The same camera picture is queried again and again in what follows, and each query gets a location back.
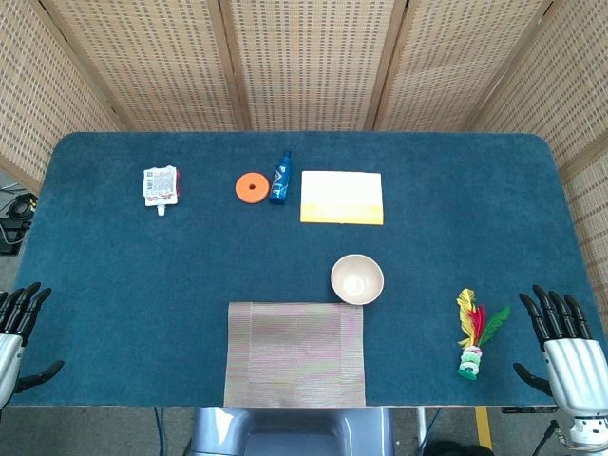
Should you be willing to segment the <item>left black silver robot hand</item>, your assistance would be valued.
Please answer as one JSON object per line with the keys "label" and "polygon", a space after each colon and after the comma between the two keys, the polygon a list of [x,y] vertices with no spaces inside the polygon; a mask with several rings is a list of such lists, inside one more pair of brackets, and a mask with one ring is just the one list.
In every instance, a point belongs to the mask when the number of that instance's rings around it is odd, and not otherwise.
{"label": "left black silver robot hand", "polygon": [[25,349],[43,304],[51,294],[34,282],[12,293],[1,293],[1,409],[14,394],[40,386],[52,379],[64,366],[63,360],[53,362],[46,370],[21,377]]}

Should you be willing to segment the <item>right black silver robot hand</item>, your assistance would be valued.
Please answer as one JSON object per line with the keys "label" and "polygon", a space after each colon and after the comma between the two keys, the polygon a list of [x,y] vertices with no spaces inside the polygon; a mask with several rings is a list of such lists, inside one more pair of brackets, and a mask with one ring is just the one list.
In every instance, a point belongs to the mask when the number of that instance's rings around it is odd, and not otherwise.
{"label": "right black silver robot hand", "polygon": [[561,296],[534,285],[534,297],[519,294],[545,362],[547,378],[515,363],[524,383],[551,397],[575,419],[607,416],[607,360],[593,337],[586,315],[571,295]]}

